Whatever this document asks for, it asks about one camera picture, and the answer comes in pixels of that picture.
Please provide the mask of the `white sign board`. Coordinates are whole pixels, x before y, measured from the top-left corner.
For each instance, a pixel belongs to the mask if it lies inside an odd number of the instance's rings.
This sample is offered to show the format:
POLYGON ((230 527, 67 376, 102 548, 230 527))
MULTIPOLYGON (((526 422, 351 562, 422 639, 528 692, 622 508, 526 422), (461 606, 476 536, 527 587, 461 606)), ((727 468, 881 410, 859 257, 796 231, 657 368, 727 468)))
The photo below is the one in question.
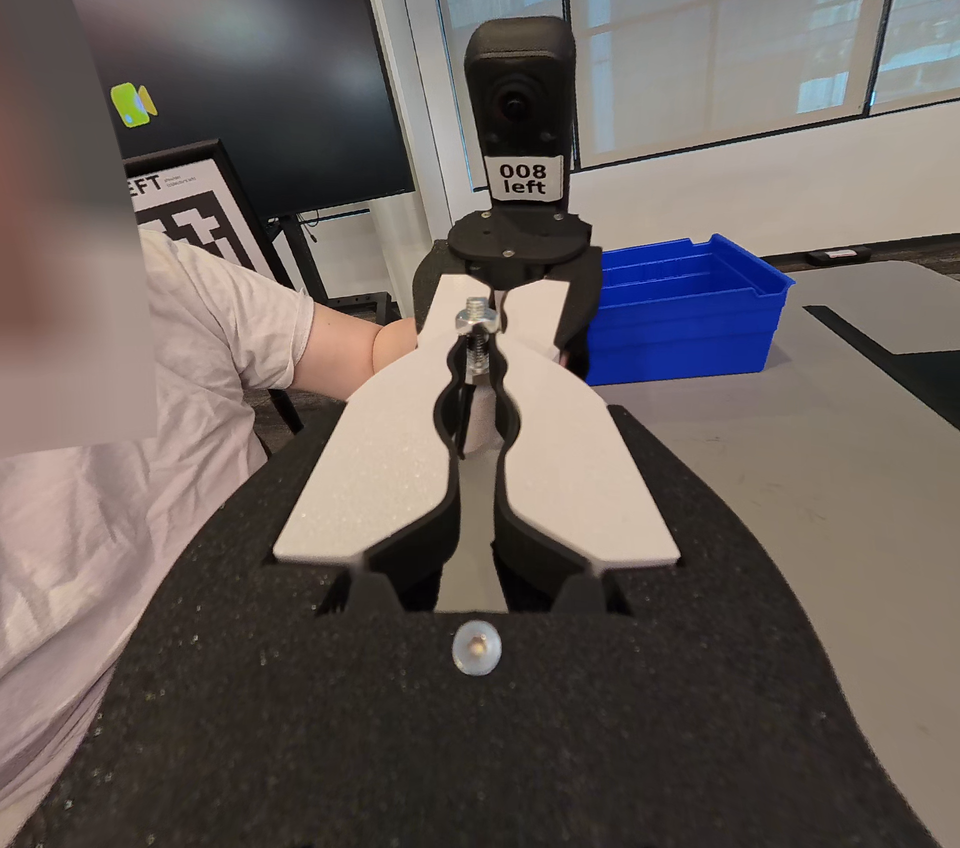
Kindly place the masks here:
POLYGON ((294 288, 219 139, 126 158, 123 164, 140 229, 294 288))

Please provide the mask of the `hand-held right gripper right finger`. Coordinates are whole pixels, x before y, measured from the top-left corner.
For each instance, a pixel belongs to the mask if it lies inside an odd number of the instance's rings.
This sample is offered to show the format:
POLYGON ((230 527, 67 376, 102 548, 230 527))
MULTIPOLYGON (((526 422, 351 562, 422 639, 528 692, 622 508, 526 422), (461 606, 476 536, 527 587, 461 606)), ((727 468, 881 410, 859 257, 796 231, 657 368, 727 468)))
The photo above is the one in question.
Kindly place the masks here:
POLYGON ((503 563, 514 573, 675 565, 678 546, 603 399, 508 335, 491 351, 503 438, 494 547, 503 563))

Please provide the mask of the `blue plastic bin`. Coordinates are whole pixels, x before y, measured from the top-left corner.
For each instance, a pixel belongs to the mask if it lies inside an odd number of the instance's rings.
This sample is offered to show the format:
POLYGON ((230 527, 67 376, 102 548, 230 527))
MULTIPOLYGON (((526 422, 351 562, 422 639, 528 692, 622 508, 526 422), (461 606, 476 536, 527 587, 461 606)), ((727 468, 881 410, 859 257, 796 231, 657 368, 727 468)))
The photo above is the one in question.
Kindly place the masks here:
POLYGON ((761 372, 794 280, 725 237, 605 251, 590 386, 761 372))

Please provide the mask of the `large black monitor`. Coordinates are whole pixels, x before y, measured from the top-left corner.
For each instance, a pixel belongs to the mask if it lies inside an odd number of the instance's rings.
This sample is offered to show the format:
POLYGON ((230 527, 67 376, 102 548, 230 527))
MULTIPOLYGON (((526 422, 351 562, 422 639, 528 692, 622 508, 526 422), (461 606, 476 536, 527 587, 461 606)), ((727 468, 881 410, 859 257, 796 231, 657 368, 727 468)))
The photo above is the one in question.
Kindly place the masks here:
POLYGON ((370 0, 73 0, 125 159, 218 139, 262 218, 410 193, 370 0))

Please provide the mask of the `black monitor stand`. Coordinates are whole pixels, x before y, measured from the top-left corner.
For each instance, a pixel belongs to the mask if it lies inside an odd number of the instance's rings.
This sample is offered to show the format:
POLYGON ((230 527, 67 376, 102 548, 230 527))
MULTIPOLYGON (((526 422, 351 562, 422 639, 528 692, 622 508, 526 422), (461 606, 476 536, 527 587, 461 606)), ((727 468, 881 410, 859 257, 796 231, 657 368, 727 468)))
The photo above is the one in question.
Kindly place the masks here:
POLYGON ((342 205, 263 223, 297 288, 379 325, 401 310, 370 207, 342 205))

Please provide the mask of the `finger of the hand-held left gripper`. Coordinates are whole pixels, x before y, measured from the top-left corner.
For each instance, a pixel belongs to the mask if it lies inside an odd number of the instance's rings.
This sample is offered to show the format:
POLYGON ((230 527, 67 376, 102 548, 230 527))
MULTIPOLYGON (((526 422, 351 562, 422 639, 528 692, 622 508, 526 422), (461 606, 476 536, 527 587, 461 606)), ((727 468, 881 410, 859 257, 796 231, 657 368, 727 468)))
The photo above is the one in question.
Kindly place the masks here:
POLYGON ((490 287, 469 275, 442 275, 422 329, 418 332, 417 349, 437 349, 446 356, 463 338, 457 327, 457 317, 467 308, 469 299, 481 297, 488 307, 490 296, 490 287))
POLYGON ((490 351, 490 367, 507 367, 506 343, 514 341, 567 368, 570 355, 557 342, 557 336, 569 291, 568 283, 529 283, 495 291, 499 330, 490 351))

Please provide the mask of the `silver hex bolt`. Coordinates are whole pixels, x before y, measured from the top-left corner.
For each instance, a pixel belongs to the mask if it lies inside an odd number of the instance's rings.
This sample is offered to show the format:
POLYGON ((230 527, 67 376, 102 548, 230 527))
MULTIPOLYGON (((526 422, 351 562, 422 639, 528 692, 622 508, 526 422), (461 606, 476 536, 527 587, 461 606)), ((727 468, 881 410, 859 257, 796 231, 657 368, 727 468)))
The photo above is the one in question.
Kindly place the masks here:
MULTIPOLYGON (((490 308, 489 298, 486 295, 474 295, 468 297, 464 303, 464 309, 480 308, 486 306, 490 308)), ((466 383, 475 386, 478 381, 489 372, 489 337, 479 328, 474 329, 469 338, 466 363, 465 380, 466 383)))

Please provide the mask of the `person's left forearm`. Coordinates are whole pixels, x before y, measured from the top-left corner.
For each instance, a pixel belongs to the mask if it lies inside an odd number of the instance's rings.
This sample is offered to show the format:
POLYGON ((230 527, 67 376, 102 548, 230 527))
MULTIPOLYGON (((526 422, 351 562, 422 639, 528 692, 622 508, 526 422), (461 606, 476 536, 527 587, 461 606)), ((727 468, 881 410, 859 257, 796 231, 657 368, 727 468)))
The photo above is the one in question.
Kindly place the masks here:
POLYGON ((380 326, 315 304, 290 388, 345 401, 379 371, 413 352, 417 340, 412 317, 380 326))

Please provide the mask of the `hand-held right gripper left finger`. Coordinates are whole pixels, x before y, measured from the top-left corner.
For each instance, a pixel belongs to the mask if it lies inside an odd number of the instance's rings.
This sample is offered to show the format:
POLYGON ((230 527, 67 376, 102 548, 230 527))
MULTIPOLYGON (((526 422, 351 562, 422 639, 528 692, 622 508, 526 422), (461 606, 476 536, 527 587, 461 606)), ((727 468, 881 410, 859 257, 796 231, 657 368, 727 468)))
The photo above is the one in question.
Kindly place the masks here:
POLYGON ((453 381, 459 339, 435 335, 347 400, 273 545, 278 561, 359 564, 445 498, 450 449, 434 410, 453 381))

